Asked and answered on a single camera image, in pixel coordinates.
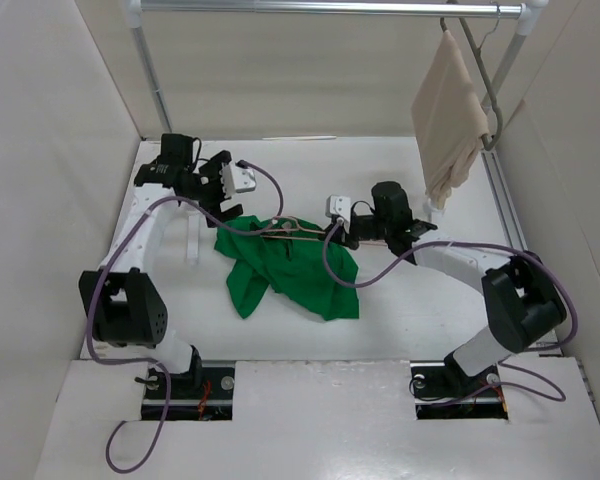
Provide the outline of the pink wire hanger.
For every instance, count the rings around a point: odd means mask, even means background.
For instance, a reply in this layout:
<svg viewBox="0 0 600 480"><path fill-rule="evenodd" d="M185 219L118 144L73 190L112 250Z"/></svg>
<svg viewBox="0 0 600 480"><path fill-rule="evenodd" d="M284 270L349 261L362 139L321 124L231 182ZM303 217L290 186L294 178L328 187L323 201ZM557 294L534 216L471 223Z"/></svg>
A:
<svg viewBox="0 0 600 480"><path fill-rule="evenodd" d="M347 223L341 217L337 217L327 227L320 228L309 226L307 222L294 216L277 216L261 221L257 216L247 216L251 222L251 231L263 230L261 236L267 236L278 240L298 240L309 242L321 242L326 239L327 234L336 228L337 232L332 242L351 250L360 247L386 247L384 240L354 240L351 231L347 231Z"/></svg>

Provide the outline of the green t-shirt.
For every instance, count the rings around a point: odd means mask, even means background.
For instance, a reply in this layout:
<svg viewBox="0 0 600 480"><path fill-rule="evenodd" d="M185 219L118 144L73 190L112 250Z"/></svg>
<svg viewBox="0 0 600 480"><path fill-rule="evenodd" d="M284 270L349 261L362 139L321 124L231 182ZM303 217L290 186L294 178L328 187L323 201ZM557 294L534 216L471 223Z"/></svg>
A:
<svg viewBox="0 0 600 480"><path fill-rule="evenodd" d="M247 216L229 225L251 231ZM322 247L323 241L278 240L261 234L243 236L219 229L214 249L234 261L226 285L238 315L248 318L271 290L325 321L358 319L357 291L329 276L322 261Z"/></svg>

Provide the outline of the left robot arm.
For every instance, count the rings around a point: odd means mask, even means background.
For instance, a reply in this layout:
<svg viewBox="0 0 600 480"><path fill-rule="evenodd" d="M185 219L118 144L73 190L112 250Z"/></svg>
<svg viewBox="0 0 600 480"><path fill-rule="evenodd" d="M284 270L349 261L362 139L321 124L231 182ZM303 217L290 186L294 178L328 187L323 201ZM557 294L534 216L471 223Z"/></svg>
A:
<svg viewBox="0 0 600 480"><path fill-rule="evenodd" d="M159 155L136 173L128 215L107 256L79 278L87 344L102 342L156 361L168 370L170 387L185 397L202 387L201 358L169 326L166 304L150 272L183 200L210 214L207 223L215 226L243 212L240 205L223 209L223 202L256 187L253 170L233 162L227 150L199 161L195 141L181 134L162 136Z"/></svg>

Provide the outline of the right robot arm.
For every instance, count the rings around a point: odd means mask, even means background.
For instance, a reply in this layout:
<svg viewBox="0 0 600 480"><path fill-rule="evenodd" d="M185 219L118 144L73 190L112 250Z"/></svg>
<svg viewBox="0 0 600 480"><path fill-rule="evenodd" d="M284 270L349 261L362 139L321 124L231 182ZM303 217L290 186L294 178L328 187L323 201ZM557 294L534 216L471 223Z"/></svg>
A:
<svg viewBox="0 0 600 480"><path fill-rule="evenodd" d="M325 248L338 244L355 250L363 241L382 241L397 261L443 273L483 298L486 326L443 361L442 381L451 392L466 393L497 362L577 318L565 289L535 254L451 239L437 225L414 217L397 182L379 182L371 194L366 215L356 214L348 197L327 199L331 224L323 235Z"/></svg>

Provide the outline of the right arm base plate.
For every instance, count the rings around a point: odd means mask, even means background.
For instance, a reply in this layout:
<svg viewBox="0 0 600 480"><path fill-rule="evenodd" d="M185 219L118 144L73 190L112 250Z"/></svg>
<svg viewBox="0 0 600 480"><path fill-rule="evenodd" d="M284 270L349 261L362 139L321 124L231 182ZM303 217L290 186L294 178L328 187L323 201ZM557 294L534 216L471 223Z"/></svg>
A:
<svg viewBox="0 0 600 480"><path fill-rule="evenodd" d="M475 377L457 376L443 361L413 361L408 388L418 420L507 420L495 366Z"/></svg>

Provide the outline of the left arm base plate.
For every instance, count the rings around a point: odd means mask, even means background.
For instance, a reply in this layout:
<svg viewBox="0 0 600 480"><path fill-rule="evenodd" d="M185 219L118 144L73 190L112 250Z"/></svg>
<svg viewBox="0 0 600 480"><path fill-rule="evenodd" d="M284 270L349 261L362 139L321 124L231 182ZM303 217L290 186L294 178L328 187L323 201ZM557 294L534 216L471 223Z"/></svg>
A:
<svg viewBox="0 0 600 480"><path fill-rule="evenodd" d="M167 421L230 421L233 414L235 362L203 361L201 376L171 376L172 388L166 414ZM161 418L166 400L166 378L156 368L149 368L134 381L144 387L141 419Z"/></svg>

